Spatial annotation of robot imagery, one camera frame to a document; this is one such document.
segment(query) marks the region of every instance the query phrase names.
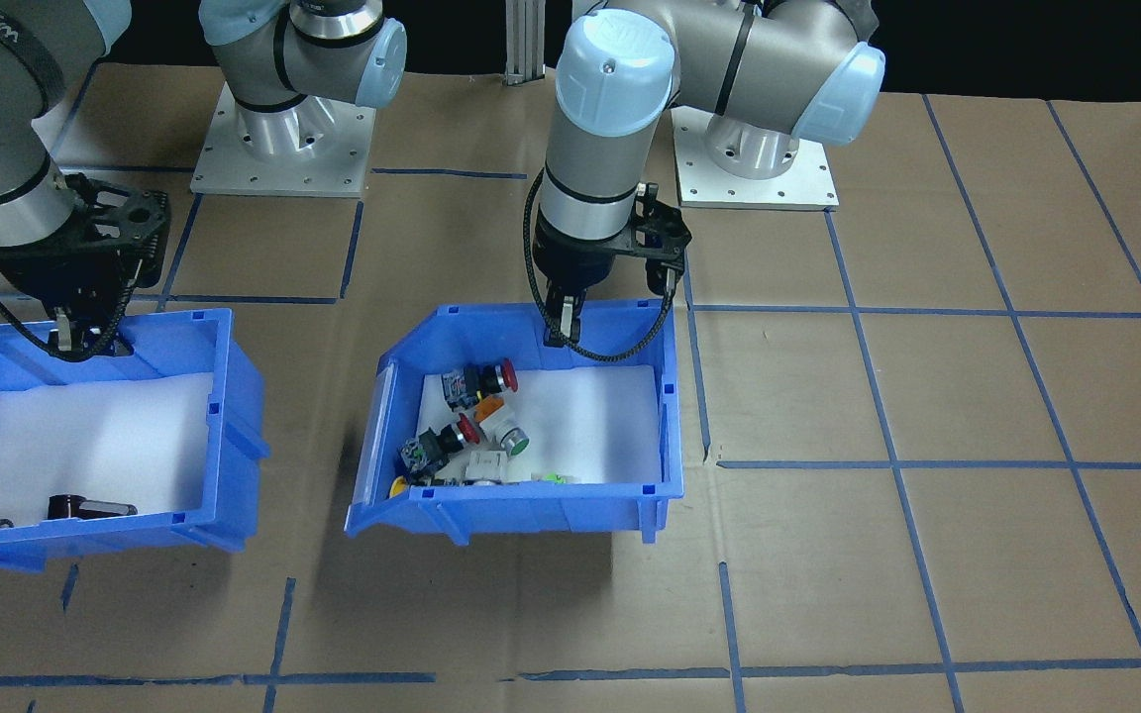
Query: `metal base plate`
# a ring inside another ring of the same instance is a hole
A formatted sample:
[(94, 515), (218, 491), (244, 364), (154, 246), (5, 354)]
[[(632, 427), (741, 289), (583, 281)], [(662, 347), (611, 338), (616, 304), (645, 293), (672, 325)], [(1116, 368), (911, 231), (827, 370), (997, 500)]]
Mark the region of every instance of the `metal base plate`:
[(222, 86), (205, 145), (192, 177), (193, 193), (362, 198), (375, 108), (325, 99), (337, 123), (311, 146), (311, 156), (267, 162), (244, 147), (236, 102)]
[(736, 177), (717, 165), (702, 137), (711, 113), (672, 108), (675, 136), (675, 175), (682, 208), (763, 208), (772, 211), (824, 211), (837, 206), (834, 177), (825, 162), (825, 147), (801, 140), (788, 170), (775, 179)]

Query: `blue plastic bin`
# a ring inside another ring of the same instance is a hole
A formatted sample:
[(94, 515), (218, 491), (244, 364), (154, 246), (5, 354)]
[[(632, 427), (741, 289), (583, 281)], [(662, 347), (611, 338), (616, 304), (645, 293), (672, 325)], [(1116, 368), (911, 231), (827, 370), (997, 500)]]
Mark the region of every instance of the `blue plastic bin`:
[[(46, 339), (50, 322), (27, 329)], [(232, 341), (232, 311), (164, 311), (128, 316), (122, 331), (132, 356), (97, 356), (70, 364), (46, 356), (0, 325), (0, 392), (37, 386), (147, 380), (209, 373), (205, 473), (200, 507), (99, 520), (43, 520), (0, 529), (0, 568), (40, 573), (50, 557), (119, 552), (135, 546), (203, 544), (244, 549), (258, 527), (262, 440), (262, 378)]]
[[(625, 349), (647, 333), (658, 311), (657, 301), (588, 302), (583, 310), (584, 347)], [(461, 545), (475, 533), (542, 530), (639, 530), (644, 542), (654, 542), (665, 527), (669, 501), (685, 495), (672, 315), (646, 349), (616, 364), (592, 362), (569, 349), (547, 348), (543, 333), (543, 321), (533, 303), (439, 307), (381, 357), (346, 534), (356, 536), (372, 525), (386, 524), (412, 533), (443, 533)], [(648, 483), (411, 487), (388, 497), (397, 477), (398, 446), (416, 431), (426, 375), (503, 357), (511, 359), (517, 371), (652, 366), (658, 400), (661, 473)]]

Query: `black object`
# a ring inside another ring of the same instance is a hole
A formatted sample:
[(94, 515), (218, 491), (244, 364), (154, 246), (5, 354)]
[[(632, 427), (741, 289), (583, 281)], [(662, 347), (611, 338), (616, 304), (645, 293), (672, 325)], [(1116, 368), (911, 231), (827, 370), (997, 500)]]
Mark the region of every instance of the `black object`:
[(47, 501), (47, 519), (64, 520), (99, 520), (100, 518), (122, 518), (127, 515), (139, 515), (135, 505), (126, 502), (104, 502), (87, 500), (80, 495), (51, 495)]
[(434, 475), (452, 461), (453, 454), (466, 449), (467, 444), (478, 444), (478, 430), (461, 414), (455, 423), (444, 426), (439, 432), (426, 429), (421, 435), (408, 438), (399, 446), (399, 460), (395, 469), (407, 478), (408, 484), (440, 484), (434, 481)]
[(443, 374), (443, 398), (450, 410), (471, 410), (487, 396), (517, 391), (517, 372), (513, 363), (470, 364)]
[[(535, 197), (535, 189), (539, 186), (543, 171), (536, 177), (527, 195), (527, 212), (525, 218), (529, 218), (529, 204)], [(691, 236), (689, 228), (680, 218), (680, 209), (667, 206), (657, 200), (657, 184), (646, 184), (646, 191), (637, 198), (639, 212), (633, 212), (624, 229), (617, 232), (606, 240), (576, 240), (556, 229), (543, 213), (535, 221), (535, 243), (531, 250), (535, 266), (549, 279), (549, 292), (543, 302), (536, 298), (536, 303), (542, 307), (544, 316), (544, 345), (547, 347), (570, 347), (575, 349), (580, 342), (580, 315), (583, 311), (583, 301), (588, 297), (589, 287), (606, 279), (614, 266), (615, 257), (646, 259), (646, 282), (650, 292), (663, 298), (664, 303), (670, 303), (674, 298), (673, 291), (680, 276), (685, 274), (685, 248), (689, 244)], [(525, 241), (529, 240), (529, 233), (524, 226)], [(572, 322), (570, 334), (563, 334), (558, 327), (557, 319), (561, 315), (563, 303), (567, 298), (572, 299)], [(657, 329), (652, 330), (649, 339), (657, 334)], [(642, 340), (638, 348), (646, 347), (649, 340)], [(597, 357), (593, 354), (584, 354), (588, 357)]]

